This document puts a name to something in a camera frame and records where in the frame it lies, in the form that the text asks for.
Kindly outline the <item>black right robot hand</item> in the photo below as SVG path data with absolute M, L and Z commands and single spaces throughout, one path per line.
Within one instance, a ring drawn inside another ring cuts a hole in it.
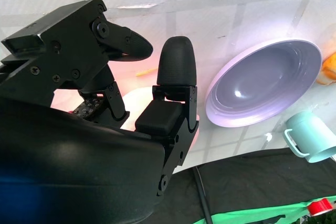
M 3 40 L 1 223 L 138 223 L 185 160 L 198 129 L 191 41 L 166 41 L 153 99 L 124 130 L 130 113 L 108 62 L 153 47 L 106 10 L 65 5 Z

